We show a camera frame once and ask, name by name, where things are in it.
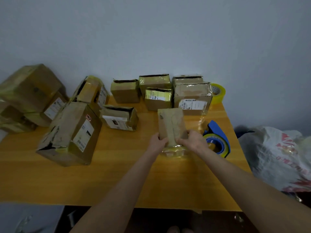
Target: blue ring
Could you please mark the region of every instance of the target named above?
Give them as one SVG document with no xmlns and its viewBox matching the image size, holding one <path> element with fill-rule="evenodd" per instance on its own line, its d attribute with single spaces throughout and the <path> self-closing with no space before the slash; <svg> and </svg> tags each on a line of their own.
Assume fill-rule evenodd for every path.
<svg viewBox="0 0 311 233">
<path fill-rule="evenodd" d="M 206 142 L 207 143 L 212 143 L 212 144 L 215 144 L 216 147 L 220 148 L 220 151 L 217 152 L 216 154 L 221 154 L 224 150 L 225 150 L 225 145 L 223 143 L 223 141 L 221 141 L 220 139 L 218 138 L 215 138 L 215 137 L 209 137 L 206 139 Z"/>
</svg>

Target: large cardboard box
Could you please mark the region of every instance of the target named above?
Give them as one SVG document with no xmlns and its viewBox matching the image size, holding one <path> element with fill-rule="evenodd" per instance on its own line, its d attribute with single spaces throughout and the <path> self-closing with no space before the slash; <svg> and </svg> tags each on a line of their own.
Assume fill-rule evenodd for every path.
<svg viewBox="0 0 311 233">
<path fill-rule="evenodd" d="M 118 104 L 139 103 L 140 89 L 137 79 L 113 80 L 110 91 Z"/>
<path fill-rule="evenodd" d="M 109 100 L 103 82 L 92 75 L 87 76 L 78 86 L 70 101 L 87 103 L 93 112 L 99 117 L 100 110 Z"/>
<path fill-rule="evenodd" d="M 36 127 L 37 125 L 30 122 L 24 116 L 20 118 L 19 122 L 0 124 L 0 129 L 8 133 L 32 132 L 36 129 Z"/>
<path fill-rule="evenodd" d="M 145 103 L 148 110 L 172 108 L 173 90 L 160 88 L 147 88 Z"/>
<path fill-rule="evenodd" d="M 146 88 L 171 89 L 172 84 L 169 74 L 154 74 L 139 76 L 139 87 L 142 92 L 142 97 L 145 98 Z"/>
<path fill-rule="evenodd" d="M 159 109 L 159 137 L 164 139 L 168 137 L 163 152 L 166 156 L 181 156 L 185 153 L 185 147 L 178 145 L 176 138 L 188 139 L 187 129 L 184 122 L 184 115 L 181 108 Z"/>
<path fill-rule="evenodd" d="M 23 66 L 0 84 L 0 98 L 23 113 L 41 112 L 57 91 L 66 94 L 64 85 L 44 64 Z"/>
<path fill-rule="evenodd" d="M 55 118 L 59 110 L 68 102 L 68 100 L 57 92 L 43 112 L 26 113 L 24 116 L 31 122 L 41 127 L 48 127 Z"/>
<path fill-rule="evenodd" d="M 184 115 L 205 115 L 212 98 L 208 82 L 176 84 L 174 108 L 182 108 Z"/>
<path fill-rule="evenodd" d="M 110 128 L 135 131 L 138 123 L 134 107 L 105 105 L 100 111 L 100 119 Z"/>
<path fill-rule="evenodd" d="M 202 75 L 181 75 L 173 77 L 172 83 L 173 87 L 175 87 L 178 83 L 202 83 L 203 77 Z"/>
<path fill-rule="evenodd" d="M 57 115 L 36 152 L 62 166 L 88 165 L 101 125 L 88 104 L 71 102 Z"/>
<path fill-rule="evenodd" d="M 0 124 L 20 122 L 23 113 L 11 106 L 9 103 L 0 100 Z"/>
</svg>

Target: forearm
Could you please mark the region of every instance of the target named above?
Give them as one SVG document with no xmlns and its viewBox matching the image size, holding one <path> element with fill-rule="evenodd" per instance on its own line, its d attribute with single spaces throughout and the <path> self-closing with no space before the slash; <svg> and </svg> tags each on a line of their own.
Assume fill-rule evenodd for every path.
<svg viewBox="0 0 311 233">
<path fill-rule="evenodd" d="M 198 155 L 260 232 L 311 232 L 311 209 L 211 150 Z"/>
<path fill-rule="evenodd" d="M 155 158 L 144 153 L 105 198 L 80 219 L 71 233 L 124 232 Z"/>
</svg>

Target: person's left hand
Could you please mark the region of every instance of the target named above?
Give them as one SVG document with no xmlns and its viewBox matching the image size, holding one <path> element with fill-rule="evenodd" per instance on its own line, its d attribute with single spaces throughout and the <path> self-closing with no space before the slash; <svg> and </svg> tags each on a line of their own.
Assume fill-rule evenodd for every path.
<svg viewBox="0 0 311 233">
<path fill-rule="evenodd" d="M 146 150 L 146 153 L 150 153 L 152 155 L 158 156 L 158 154 L 163 150 L 165 144 L 169 141 L 166 137 L 163 140 L 159 139 L 159 133 L 154 134 L 149 141 L 149 146 Z"/>
</svg>

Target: person's right arm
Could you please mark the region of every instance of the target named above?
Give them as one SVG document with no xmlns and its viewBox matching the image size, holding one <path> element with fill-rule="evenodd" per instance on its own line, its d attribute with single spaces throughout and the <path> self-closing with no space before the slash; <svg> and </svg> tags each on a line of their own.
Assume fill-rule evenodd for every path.
<svg viewBox="0 0 311 233">
<path fill-rule="evenodd" d="M 200 133 L 177 143 L 195 152 L 260 232 L 311 232 L 311 209 L 240 169 L 208 148 Z"/>
</svg>

